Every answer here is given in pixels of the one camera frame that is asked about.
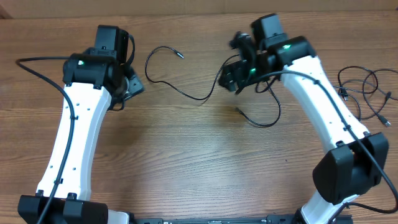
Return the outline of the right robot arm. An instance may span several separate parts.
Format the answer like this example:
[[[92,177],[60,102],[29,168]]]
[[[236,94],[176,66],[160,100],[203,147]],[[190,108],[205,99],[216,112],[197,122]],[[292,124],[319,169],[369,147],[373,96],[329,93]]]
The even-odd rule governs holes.
[[[268,223],[351,223],[344,208],[386,178],[389,143],[371,134],[342,102],[322,63],[303,36],[289,38],[277,14],[260,17],[252,32],[237,32],[230,47],[240,59],[223,68],[218,83],[234,93],[250,85],[280,81],[301,104],[323,145],[312,172],[316,191],[293,215],[269,215]]]

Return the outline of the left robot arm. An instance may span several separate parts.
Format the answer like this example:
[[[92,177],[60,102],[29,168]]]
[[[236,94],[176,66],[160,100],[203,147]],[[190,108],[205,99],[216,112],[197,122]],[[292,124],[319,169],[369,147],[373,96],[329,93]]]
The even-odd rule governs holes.
[[[63,59],[63,109],[52,155],[34,195],[22,195],[17,211],[27,223],[134,223],[130,212],[92,202],[91,170],[108,111],[121,111],[144,86],[132,68],[134,38],[100,25],[95,44]]]

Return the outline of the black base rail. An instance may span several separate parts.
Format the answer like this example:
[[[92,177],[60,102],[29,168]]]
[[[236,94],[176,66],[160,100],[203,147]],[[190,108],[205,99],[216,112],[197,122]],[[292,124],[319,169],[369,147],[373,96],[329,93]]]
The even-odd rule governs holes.
[[[293,224],[303,223],[295,215],[268,215],[255,218],[188,218],[166,220],[162,218],[135,218],[133,224]]]

